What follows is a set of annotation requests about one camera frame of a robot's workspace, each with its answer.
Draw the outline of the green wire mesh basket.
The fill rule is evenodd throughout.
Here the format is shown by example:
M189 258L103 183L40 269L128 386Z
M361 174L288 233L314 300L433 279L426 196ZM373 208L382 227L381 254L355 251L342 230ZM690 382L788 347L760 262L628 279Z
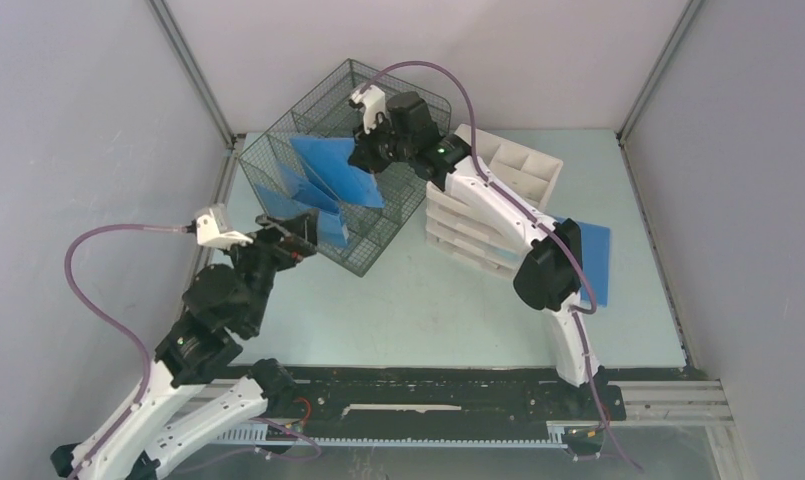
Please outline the green wire mesh basket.
M349 165L362 114L353 91L376 74L344 61L259 136L247 140L240 166L261 208L288 218L318 212L318 250L362 277L426 196L410 167L368 174Z

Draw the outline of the blue folder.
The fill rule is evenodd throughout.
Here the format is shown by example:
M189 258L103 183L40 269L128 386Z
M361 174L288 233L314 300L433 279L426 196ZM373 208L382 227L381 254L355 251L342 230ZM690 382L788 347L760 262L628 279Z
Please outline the blue folder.
M385 207L374 175L347 163L354 149L352 138L293 136L289 143L314 186L344 203L377 209Z
M612 232L609 227L577 221L582 235L583 271L595 293L597 305L609 303Z
M253 189L270 216L290 218L317 209L318 239L336 248L349 245L349 230L339 204L287 165L278 164L277 180L261 171Z

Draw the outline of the white plastic drawer organizer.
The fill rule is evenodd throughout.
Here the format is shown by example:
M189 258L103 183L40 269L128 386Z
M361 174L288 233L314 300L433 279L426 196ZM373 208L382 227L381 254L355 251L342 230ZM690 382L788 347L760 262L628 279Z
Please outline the white plastic drawer organizer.
M462 124L455 135L476 141L478 167L465 160L446 187L426 185L426 242L472 268L511 280L544 213L564 162L506 138Z

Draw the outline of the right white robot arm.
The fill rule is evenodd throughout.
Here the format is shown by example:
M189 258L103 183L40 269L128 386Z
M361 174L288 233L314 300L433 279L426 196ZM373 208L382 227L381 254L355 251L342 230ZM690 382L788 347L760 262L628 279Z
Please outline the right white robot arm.
M522 254L512 285L528 307L552 317L556 371L568 383L559 392L561 408L574 418L588 416L600 403L591 383L599 363L580 305L590 286L582 268L579 225L544 214L511 190L479 156L478 131L462 125L443 132L418 93L387 96L377 86L361 86L349 104L362 115L353 131L350 165L368 173L395 163L409 165L429 185L476 211Z

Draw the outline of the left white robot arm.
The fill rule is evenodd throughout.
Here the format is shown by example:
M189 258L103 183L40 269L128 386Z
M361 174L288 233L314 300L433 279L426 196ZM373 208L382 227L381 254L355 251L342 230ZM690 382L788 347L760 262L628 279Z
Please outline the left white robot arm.
M221 204L182 227L227 262L199 270L183 293L178 320L154 349L139 348L142 377L86 440L57 447L50 460L63 479L164 479L232 427L290 411L296 384L275 359L252 364L225 393L183 414L183 406L219 379L258 336L274 280L313 256L318 216L261 215L249 233L235 230Z

